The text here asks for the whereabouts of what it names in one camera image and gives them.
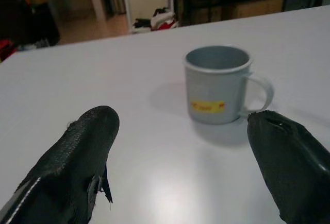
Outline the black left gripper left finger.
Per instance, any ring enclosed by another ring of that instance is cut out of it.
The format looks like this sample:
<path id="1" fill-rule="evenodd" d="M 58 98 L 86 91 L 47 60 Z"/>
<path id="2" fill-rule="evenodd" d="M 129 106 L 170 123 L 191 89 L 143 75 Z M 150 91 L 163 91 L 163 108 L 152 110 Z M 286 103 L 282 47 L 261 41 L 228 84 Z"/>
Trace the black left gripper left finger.
<path id="1" fill-rule="evenodd" d="M 1 223 L 89 223 L 99 192 L 113 202 L 107 160 L 120 119 L 97 106 L 69 124 L 1 209 Z"/>

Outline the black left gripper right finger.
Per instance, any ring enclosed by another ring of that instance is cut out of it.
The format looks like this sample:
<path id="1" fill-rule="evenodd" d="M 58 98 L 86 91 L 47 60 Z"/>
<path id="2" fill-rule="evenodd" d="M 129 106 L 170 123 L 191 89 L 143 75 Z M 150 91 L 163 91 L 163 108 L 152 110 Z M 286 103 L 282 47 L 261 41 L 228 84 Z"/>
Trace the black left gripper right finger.
<path id="1" fill-rule="evenodd" d="M 300 123 L 275 111 L 250 113 L 247 136 L 285 223 L 329 223 L 329 151 Z"/>

